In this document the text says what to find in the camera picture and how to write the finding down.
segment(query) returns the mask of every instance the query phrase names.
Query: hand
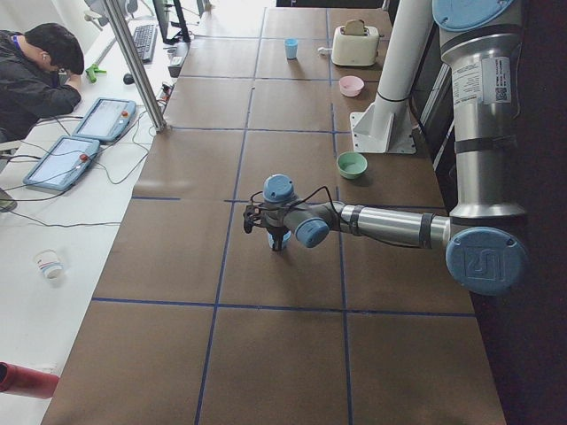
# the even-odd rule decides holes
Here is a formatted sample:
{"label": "hand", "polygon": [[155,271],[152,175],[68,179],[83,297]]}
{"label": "hand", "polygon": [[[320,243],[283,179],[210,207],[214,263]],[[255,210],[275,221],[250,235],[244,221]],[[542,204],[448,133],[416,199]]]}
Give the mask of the hand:
{"label": "hand", "polygon": [[68,80],[65,82],[65,84],[79,91],[81,89],[81,76],[76,73],[72,73],[68,69],[66,70],[66,73]]}

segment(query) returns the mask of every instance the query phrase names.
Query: mouse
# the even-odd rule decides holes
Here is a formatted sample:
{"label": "mouse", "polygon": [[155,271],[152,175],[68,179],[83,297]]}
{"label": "mouse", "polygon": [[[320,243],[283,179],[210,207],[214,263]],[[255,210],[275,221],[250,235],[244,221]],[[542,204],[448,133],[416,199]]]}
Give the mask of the mouse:
{"label": "mouse", "polygon": [[127,84],[127,85],[134,83],[134,77],[132,76],[131,73],[125,73],[122,80],[124,81],[124,84]]}

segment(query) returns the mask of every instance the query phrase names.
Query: red cup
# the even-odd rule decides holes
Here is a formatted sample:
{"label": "red cup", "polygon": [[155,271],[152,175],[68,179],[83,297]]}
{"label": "red cup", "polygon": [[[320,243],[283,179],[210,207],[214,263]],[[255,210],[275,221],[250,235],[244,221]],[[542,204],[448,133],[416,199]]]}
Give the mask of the red cup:
{"label": "red cup", "polygon": [[57,375],[0,362],[0,392],[18,396],[53,397],[59,382]]}

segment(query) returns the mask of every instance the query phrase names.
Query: green object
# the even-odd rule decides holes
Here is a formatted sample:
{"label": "green object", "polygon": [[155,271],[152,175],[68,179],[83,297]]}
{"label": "green object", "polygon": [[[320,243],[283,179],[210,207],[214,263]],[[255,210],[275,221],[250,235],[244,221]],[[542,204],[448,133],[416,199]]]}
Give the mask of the green object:
{"label": "green object", "polygon": [[97,64],[92,64],[87,69],[85,69],[85,73],[89,77],[90,82],[97,82],[97,74],[106,73],[106,71],[104,69],[100,69]]}
{"label": "green object", "polygon": [[368,161],[361,153],[344,152],[337,158],[337,167],[340,175],[346,179],[357,179],[366,171]]}

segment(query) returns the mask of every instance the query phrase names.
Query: table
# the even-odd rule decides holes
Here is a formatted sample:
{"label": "table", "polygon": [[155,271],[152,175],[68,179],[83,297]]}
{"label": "table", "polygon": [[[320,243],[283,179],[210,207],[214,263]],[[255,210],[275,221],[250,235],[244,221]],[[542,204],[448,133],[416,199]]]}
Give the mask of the table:
{"label": "table", "polygon": [[[130,26],[147,21],[131,21]],[[112,40],[109,27],[101,33],[85,55],[89,65]],[[167,51],[158,41],[154,60],[145,66],[154,92],[161,84],[172,85],[167,65]],[[0,356],[3,361],[50,370],[60,375],[73,345],[82,317],[89,304],[100,272],[112,246],[118,224],[132,187],[141,171],[144,157],[151,147],[154,132],[151,121],[143,114],[136,85],[125,85],[122,76],[128,71],[118,44],[114,44],[100,64],[107,74],[99,74],[92,84],[82,76],[82,101],[73,116],[82,116],[98,97],[134,100],[139,122],[115,145],[108,146],[97,162],[77,183],[61,197],[41,202],[19,202],[17,214],[23,214],[44,223],[73,225],[103,223],[109,225],[78,226],[72,228],[45,227],[30,219],[11,213],[0,214]],[[19,147],[17,155],[42,156],[54,142],[71,133],[79,120],[62,118],[39,123]],[[33,162],[26,158],[14,159],[0,174],[0,187],[14,188],[22,184]],[[106,175],[104,166],[110,175]],[[120,184],[113,184],[122,179]],[[20,188],[10,190],[15,199],[42,199],[53,193]],[[38,272],[32,258],[44,249],[54,249],[61,258],[64,275],[56,281],[47,281]],[[3,394],[0,396],[0,415],[5,423],[22,425],[41,421],[50,400],[36,400]]]}

